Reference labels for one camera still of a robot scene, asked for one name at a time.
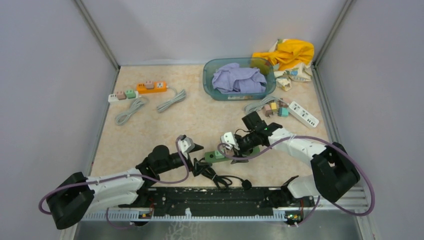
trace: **blue cloth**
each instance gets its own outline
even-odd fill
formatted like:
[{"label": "blue cloth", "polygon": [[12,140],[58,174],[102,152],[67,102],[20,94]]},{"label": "blue cloth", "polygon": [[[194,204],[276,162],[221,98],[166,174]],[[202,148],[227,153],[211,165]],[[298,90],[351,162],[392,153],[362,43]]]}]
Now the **blue cloth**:
[{"label": "blue cloth", "polygon": [[229,63],[213,74],[213,89],[222,94],[255,94],[265,92],[264,75],[258,68],[240,67],[238,63]]}]

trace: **teal plastic basket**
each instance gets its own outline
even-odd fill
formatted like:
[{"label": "teal plastic basket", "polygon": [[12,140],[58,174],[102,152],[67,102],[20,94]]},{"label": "teal plastic basket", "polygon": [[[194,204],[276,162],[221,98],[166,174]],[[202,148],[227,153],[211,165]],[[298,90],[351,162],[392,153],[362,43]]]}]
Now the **teal plastic basket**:
[{"label": "teal plastic basket", "polygon": [[[222,94],[212,86],[214,73],[222,66],[238,63],[240,68],[258,68],[260,73],[265,76],[266,86],[264,92],[259,93],[231,93]],[[266,95],[274,92],[276,89],[276,78],[274,77],[273,65],[266,59],[260,57],[237,57],[237,58],[218,58],[210,60],[203,68],[203,89],[213,99],[217,101],[231,100],[257,100],[263,99]]]}]

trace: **power strip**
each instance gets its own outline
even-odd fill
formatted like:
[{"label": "power strip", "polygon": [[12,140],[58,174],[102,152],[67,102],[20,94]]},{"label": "power strip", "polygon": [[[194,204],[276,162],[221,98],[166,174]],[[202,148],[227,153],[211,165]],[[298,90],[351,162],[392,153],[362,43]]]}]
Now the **power strip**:
[{"label": "power strip", "polygon": [[135,90],[139,94],[162,93],[167,91],[167,83],[164,81],[146,81],[137,84]]},{"label": "power strip", "polygon": [[133,97],[133,98],[125,98],[125,99],[122,99],[122,100],[119,100],[118,97],[117,97],[117,95],[115,93],[114,94],[109,94],[109,96],[107,98],[107,101],[110,104],[131,103],[132,101],[134,101],[134,100],[136,100],[136,99],[138,99],[139,97],[142,96],[141,94],[139,94],[138,91],[134,91],[134,93],[135,93],[135,97]]},{"label": "power strip", "polygon": [[306,111],[306,109],[295,101],[292,101],[288,106],[288,112],[310,129],[315,128],[320,123],[316,117]]}]

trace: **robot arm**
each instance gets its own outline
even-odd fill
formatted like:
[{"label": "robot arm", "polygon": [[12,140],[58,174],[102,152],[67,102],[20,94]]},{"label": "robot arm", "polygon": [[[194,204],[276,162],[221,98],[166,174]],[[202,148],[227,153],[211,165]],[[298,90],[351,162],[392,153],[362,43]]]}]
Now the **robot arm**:
[{"label": "robot arm", "polygon": [[[257,146],[271,146],[273,149],[287,152],[312,168],[313,175],[290,178],[281,186],[279,198],[285,203],[296,202],[305,196],[322,195],[330,202],[336,202],[360,179],[354,165],[331,147],[320,143],[297,139],[292,133],[277,123],[267,125],[257,112],[242,118],[249,130],[245,136],[225,133],[221,141],[228,149],[232,149],[235,157],[243,157],[253,152]],[[81,172],[72,174],[57,189],[46,195],[39,203],[42,209],[46,200],[57,229],[65,229],[78,223],[85,215],[109,207],[145,206],[148,203],[149,188],[156,182],[163,182],[159,174],[186,166],[194,176],[198,175],[209,163],[194,160],[189,153],[203,149],[191,138],[182,137],[177,141],[180,152],[171,153],[164,145],[156,146],[153,151],[137,166],[121,173],[84,177]],[[333,143],[342,151],[343,146]]]},{"label": "robot arm", "polygon": [[[295,176],[283,184],[281,190],[288,201],[321,195],[335,203],[360,180],[354,165],[333,148],[295,138],[294,134],[275,122],[267,125],[257,112],[246,115],[242,120],[249,130],[248,134],[242,137],[227,132],[221,137],[221,142],[233,150],[235,157],[249,155],[259,145],[269,147],[275,144],[272,149],[286,152],[312,168],[312,175]],[[341,144],[335,142],[333,145],[346,152]],[[233,163],[246,161],[233,160]]]},{"label": "robot arm", "polygon": [[186,136],[177,144],[183,159],[178,152],[170,154],[166,146],[158,145],[142,163],[127,171],[98,177],[84,177],[81,172],[72,174],[46,198],[57,229],[66,229],[98,210],[134,202],[143,204],[148,200],[143,194],[146,189],[161,182],[159,174],[184,165],[192,171],[189,153],[203,147]]}]

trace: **black power cord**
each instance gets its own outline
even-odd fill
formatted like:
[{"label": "black power cord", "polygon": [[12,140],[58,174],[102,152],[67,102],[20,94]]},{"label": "black power cord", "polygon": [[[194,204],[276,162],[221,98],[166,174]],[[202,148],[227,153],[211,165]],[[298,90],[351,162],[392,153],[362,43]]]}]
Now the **black power cord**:
[{"label": "black power cord", "polygon": [[247,134],[251,132],[251,131],[246,131],[244,129],[239,128],[239,129],[235,130],[234,134],[237,134],[237,132],[240,131],[240,130],[242,130],[243,132],[245,132]]},{"label": "black power cord", "polygon": [[219,190],[225,191],[227,190],[232,184],[233,181],[231,181],[230,178],[238,179],[241,181],[241,186],[244,190],[249,190],[252,188],[252,183],[249,180],[244,180],[241,177],[238,176],[232,176],[232,175],[218,175],[215,170],[212,169],[212,167],[207,167],[201,173],[204,177],[210,179],[213,181],[213,183],[216,185],[216,187]]}]

